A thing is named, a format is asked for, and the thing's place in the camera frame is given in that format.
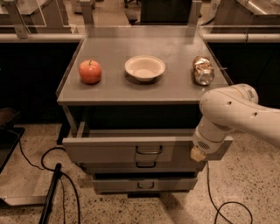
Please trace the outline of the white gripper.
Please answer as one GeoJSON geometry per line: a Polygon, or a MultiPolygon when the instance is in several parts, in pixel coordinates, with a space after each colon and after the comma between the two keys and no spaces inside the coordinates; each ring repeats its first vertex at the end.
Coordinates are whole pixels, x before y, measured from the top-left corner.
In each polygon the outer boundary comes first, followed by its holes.
{"type": "Polygon", "coordinates": [[[194,146],[191,149],[191,159],[196,162],[204,160],[206,154],[212,154],[221,147],[225,137],[224,133],[214,131],[208,131],[206,134],[203,134],[199,128],[196,128],[192,136],[194,146]]]}

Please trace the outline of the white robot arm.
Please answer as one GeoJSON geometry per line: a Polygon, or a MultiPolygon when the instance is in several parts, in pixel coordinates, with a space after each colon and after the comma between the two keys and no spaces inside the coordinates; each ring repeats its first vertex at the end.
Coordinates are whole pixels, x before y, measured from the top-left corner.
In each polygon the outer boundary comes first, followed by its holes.
{"type": "Polygon", "coordinates": [[[196,162],[215,153],[233,130],[255,135],[280,147],[280,110],[258,104],[256,91],[247,84],[221,87],[204,93],[202,114],[192,136],[191,158],[196,162]]]}

